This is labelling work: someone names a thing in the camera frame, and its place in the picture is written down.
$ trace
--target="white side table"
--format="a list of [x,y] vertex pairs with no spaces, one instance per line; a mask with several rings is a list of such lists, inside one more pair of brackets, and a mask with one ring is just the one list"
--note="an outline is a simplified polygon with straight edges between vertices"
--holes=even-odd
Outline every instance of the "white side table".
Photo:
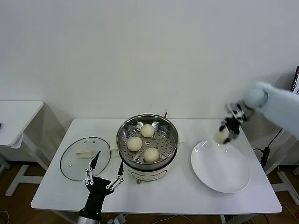
[[[71,181],[61,173],[61,157],[69,145],[84,137],[96,136],[113,144],[117,130],[124,121],[125,119],[74,119],[31,202],[31,207],[51,210],[74,223],[75,212],[84,207],[88,190],[84,182]],[[124,172],[124,182],[105,198],[103,213],[244,215],[228,221],[228,224],[240,224],[255,214],[282,211],[243,131],[233,144],[246,157],[251,170],[251,180],[246,189],[235,194],[223,194],[204,185],[189,164],[193,147],[213,135],[221,120],[171,121],[178,131],[184,134],[185,143],[178,149],[170,172],[159,180],[142,184],[137,184],[128,172]],[[120,162],[120,157],[111,157],[100,177],[113,180]]]
[[[37,155],[38,149],[36,145],[24,133],[26,127],[42,107],[42,101],[0,101],[0,146],[19,148],[21,143],[24,142],[27,146],[25,150],[42,168],[47,170],[50,161],[43,154],[39,153]],[[0,165],[0,172],[4,168],[10,168],[10,165],[3,158],[0,158]],[[42,181],[43,177],[41,176],[25,176],[24,174],[28,167],[29,165],[21,167],[6,191],[6,196],[13,195],[19,183],[40,183]]]

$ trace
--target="robotic hand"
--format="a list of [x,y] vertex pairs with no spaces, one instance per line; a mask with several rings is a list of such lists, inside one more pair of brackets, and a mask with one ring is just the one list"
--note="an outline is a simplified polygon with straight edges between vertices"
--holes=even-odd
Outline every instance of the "robotic hand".
[[286,90],[277,89],[268,83],[257,83],[248,91],[243,100],[226,105],[232,117],[221,122],[216,142],[228,143],[236,139],[240,126],[255,112],[260,112],[269,121],[299,138],[299,96]]
[[85,185],[89,190],[89,196],[85,207],[80,210],[77,224],[98,224],[101,220],[101,210],[104,199],[110,195],[123,182],[123,162],[117,173],[115,181],[102,179],[93,176],[93,170],[96,167],[101,151],[90,162],[89,168],[85,169]]

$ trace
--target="table leg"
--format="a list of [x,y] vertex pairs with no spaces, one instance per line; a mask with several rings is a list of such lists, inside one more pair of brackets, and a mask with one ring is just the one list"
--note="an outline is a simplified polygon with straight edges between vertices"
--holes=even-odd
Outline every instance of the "table leg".
[[23,165],[17,175],[15,176],[14,180],[10,184],[9,188],[7,189],[5,195],[12,196],[14,191],[19,186],[19,183],[41,183],[43,177],[42,176],[24,176],[28,169],[29,165]]
[[6,162],[5,159],[3,159],[1,156],[0,156],[0,165],[1,165],[1,166],[4,166],[5,169],[9,169],[9,168],[10,168],[9,163]]
[[28,147],[28,149],[25,148],[25,150],[32,156],[32,158],[35,159],[36,162],[38,162],[39,165],[41,165],[44,170],[47,170],[50,165],[50,161],[40,150],[38,150],[36,145],[30,140],[30,138],[28,138],[25,133],[23,133],[23,142]]
[[225,222],[225,224],[242,224],[248,221],[249,219],[253,218],[256,216],[255,214],[252,215],[238,215],[233,217],[232,219],[228,220]]

